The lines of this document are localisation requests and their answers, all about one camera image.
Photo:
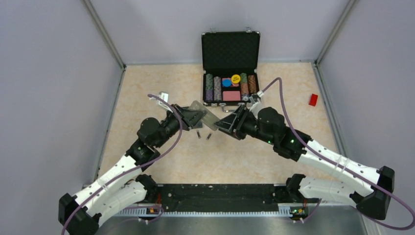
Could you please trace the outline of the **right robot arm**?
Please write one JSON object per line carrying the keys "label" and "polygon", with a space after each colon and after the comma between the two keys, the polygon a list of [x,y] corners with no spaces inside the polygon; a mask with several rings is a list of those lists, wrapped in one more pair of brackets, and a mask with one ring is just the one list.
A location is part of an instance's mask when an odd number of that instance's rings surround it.
{"label": "right robot arm", "polygon": [[386,219],[391,197],[380,188],[393,192],[395,171],[392,168],[366,166],[327,149],[309,135],[291,130],[284,116],[271,107],[254,115],[245,106],[240,106],[214,125],[237,140],[251,136],[271,144],[281,157],[313,166],[335,178],[335,181],[319,180],[294,174],[286,181],[290,200],[320,198],[337,201],[372,219]]}

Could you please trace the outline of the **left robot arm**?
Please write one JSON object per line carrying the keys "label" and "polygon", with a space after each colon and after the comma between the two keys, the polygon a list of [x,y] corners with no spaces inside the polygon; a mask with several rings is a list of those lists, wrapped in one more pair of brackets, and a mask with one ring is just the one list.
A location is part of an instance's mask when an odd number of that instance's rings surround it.
{"label": "left robot arm", "polygon": [[157,150],[176,133],[190,130],[207,115],[205,108],[174,104],[166,118],[148,117],[138,139],[119,161],[89,186],[59,200],[58,221],[70,235],[93,235],[111,217],[137,202],[152,202],[157,184],[143,172],[161,156]]}

